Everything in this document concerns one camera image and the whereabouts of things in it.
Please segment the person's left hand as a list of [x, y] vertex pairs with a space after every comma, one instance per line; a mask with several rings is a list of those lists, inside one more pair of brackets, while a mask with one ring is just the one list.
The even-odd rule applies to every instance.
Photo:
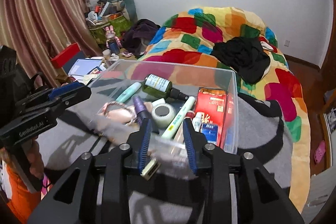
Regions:
[[[27, 151], [26, 156], [30, 163], [30, 173], [41, 180], [44, 177], [44, 164], [36, 138], [31, 140], [31, 148]], [[7, 164], [8, 168], [11, 169], [13, 173], [18, 174], [17, 169], [11, 160], [10, 154], [5, 148], [1, 148], [1, 159]]]

